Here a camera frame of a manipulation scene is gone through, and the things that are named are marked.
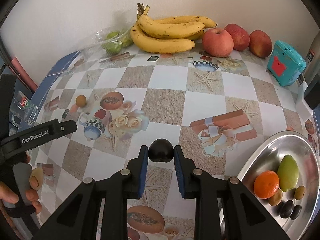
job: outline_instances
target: small orange fruit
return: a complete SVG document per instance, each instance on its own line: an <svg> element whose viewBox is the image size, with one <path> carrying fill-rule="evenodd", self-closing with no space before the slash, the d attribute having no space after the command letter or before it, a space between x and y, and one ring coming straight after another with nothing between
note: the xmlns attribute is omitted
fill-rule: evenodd
<svg viewBox="0 0 320 240"><path fill-rule="evenodd" d="M258 198L272 197L279 187L279 177L274 171L264 171L254 181L253 191Z"/></svg>

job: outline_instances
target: bunch of bananas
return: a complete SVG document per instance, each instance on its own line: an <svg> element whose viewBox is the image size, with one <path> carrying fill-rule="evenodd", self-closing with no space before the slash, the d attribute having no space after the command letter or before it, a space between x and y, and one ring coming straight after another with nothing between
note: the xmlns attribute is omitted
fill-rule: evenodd
<svg viewBox="0 0 320 240"><path fill-rule="evenodd" d="M153 20L148 16L150 7L138 3L138 16L131 28L131 38L140 49L151 53L177 53L190 50L204 34L204 28L217 24L201 16L179 16Z"/></svg>

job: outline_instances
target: metal tray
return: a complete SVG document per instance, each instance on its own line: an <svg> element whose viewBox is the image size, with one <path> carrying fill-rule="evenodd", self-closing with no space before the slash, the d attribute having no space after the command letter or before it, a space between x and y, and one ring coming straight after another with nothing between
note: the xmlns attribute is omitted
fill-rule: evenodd
<svg viewBox="0 0 320 240"><path fill-rule="evenodd" d="M263 206L272 214L282 226L291 240L298 240L305 232L316 208L319 196L319 166L313 147L301 134L294 131L282 131L268 138L251 155L246 162L238 179L253 193L253 184L256 177L263 171L277 171L282 158L290 154L298 164L299 180L297 187L306 187L302 200L294 199L294 190L283 193L283 201L292 199L294 205L301 205L302 210L296 220L283 219L279 216L279 207L272 207L268 200L259 199ZM223 211L220 210L221 230L224 234Z"/></svg>

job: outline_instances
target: white wall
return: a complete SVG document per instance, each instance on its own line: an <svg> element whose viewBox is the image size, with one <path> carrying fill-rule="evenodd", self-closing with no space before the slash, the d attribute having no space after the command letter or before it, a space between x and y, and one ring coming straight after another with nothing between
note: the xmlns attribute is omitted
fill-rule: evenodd
<svg viewBox="0 0 320 240"><path fill-rule="evenodd" d="M119 20L135 21L137 2L150 5L152 17L195 14L222 28L236 23L249 34L260 29L303 57L319 31L300 0L20 0L0 34L11 56L39 84L82 38Z"/></svg>

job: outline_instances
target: black round object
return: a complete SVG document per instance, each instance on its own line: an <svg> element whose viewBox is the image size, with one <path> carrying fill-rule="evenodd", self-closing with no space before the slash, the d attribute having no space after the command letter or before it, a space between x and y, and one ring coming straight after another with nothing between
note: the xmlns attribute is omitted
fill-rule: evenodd
<svg viewBox="0 0 320 240"><path fill-rule="evenodd" d="M300 215L301 209L302 209L302 206L300 206L300 205L294 206L290 218L291 218L292 220L295 220L295 219Z"/></svg>
<svg viewBox="0 0 320 240"><path fill-rule="evenodd" d="M148 157L155 163L168 163L173 159L173 147L166 139L155 140L149 147Z"/></svg>
<svg viewBox="0 0 320 240"><path fill-rule="evenodd" d="M293 212L293 201L288 200L286 203L283 204L283 206L280 208L279 215L282 218L288 218L291 216Z"/></svg>

